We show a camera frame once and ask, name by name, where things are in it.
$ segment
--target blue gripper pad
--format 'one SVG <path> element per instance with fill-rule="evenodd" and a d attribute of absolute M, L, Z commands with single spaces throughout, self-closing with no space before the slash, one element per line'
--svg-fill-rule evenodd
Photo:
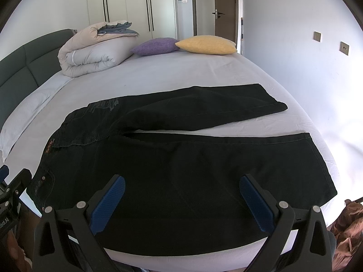
<path fill-rule="evenodd" d="M 118 177 L 115 183 L 107 191 L 106 195 L 101 199 L 98 206 L 91 215 L 90 229 L 93 235 L 102 232 L 109 219 L 111 218 L 115 208 L 125 193 L 126 183 L 123 177 Z"/>
<path fill-rule="evenodd" d="M 272 234 L 275 229 L 273 212 L 247 176 L 242 176 L 240 179 L 240 192 L 260 230 Z"/>
<path fill-rule="evenodd" d="M 0 183 L 2 183 L 6 177 L 9 175 L 9 168 L 6 165 L 3 165 L 0 168 Z"/>

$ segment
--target brown cloth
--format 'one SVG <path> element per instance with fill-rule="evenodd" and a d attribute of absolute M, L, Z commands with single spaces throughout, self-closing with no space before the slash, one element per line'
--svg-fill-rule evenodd
<path fill-rule="evenodd" d="M 331 228 L 336 239 L 333 272 L 341 271 L 348 264 L 363 240 L 363 205 L 349 199 L 345 204 Z"/>

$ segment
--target rivet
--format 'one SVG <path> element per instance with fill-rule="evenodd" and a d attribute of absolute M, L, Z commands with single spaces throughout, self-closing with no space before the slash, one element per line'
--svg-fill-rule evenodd
<path fill-rule="evenodd" d="M 77 208 L 79 208 L 79 209 L 83 209 L 85 206 L 86 206 L 86 202 L 84 202 L 84 201 L 79 201 L 77 203 Z"/>
<path fill-rule="evenodd" d="M 44 211 L 45 211 L 47 214 L 49 214 L 52 210 L 53 210 L 53 208 L 52 208 L 51 206 L 49 206 L 49 207 L 46 207 Z"/>
<path fill-rule="evenodd" d="M 280 201 L 278 203 L 278 205 L 280 206 L 280 208 L 282 209 L 287 209 L 289 207 L 289 204 L 286 201 Z"/>
<path fill-rule="evenodd" d="M 313 206 L 313 211 L 314 211 L 314 212 L 320 212 L 320 207 L 318 207 L 318 206 Z"/>

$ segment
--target brand label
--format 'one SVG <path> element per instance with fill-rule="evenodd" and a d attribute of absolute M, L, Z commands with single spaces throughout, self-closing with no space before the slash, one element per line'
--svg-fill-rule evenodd
<path fill-rule="evenodd" d="M 0 228 L 3 228 L 6 223 L 8 223 L 9 219 L 8 218 L 5 218 L 5 220 L 2 221 L 2 223 L 0 223 Z"/>
<path fill-rule="evenodd" d="M 49 151 L 50 151 L 50 149 L 51 149 L 51 147 L 52 147 L 53 143 L 54 143 L 54 139 L 49 141 L 49 144 L 48 144 L 48 146 L 47 146 L 47 150 L 46 150 L 46 152 L 45 152 L 45 153 L 49 153 Z"/>

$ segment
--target white pillow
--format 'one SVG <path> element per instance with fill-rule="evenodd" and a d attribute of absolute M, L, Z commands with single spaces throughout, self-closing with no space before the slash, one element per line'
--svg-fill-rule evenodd
<path fill-rule="evenodd" d="M 5 121 L 0 133 L 0 150 L 2 151 L 3 162 L 31 121 L 71 79 L 63 75 L 61 71 L 57 72 L 15 108 Z"/>

